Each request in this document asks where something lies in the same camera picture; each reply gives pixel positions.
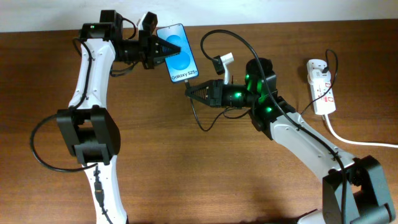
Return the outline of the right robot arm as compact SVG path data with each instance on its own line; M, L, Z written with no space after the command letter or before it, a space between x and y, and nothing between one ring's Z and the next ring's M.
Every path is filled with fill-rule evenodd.
M397 215L382 165L344 151L311 128L278 94L272 62L252 59L243 85L222 79L187 85L192 100L215 108L248 108L253 126L286 147L322 183L322 208L287 223L391 223Z

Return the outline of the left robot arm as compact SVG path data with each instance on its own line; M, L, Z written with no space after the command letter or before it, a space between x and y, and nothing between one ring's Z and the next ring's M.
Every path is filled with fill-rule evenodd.
M97 223L129 221L116 173L121 136L107 110L113 63L142 63L148 70L180 53L180 47L154 35L156 14L143 15L135 30L137 40L123 37L124 21L115 10L102 10L99 22L83 24L78 36L81 67L76 89L68 108L57 112L57 124L67 148L87 176Z

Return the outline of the white charger plug adapter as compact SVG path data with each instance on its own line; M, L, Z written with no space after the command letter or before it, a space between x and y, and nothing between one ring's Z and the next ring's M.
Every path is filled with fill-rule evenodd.
M331 73L329 71L324 72L323 70L319 69L312 69L308 72L307 75L308 82L311 85L315 83L326 83L330 82L331 80Z

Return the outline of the white power strip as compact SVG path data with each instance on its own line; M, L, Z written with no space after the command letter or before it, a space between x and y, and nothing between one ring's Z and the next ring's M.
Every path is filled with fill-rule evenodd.
M326 62L320 59L311 59L307 62L307 72L312 69L319 69L324 72L329 71ZM336 110L336 105L333 90L331 89L331 80L326 83L319 82L314 85L309 85L312 100L314 100L313 107L315 114L322 116L334 112Z

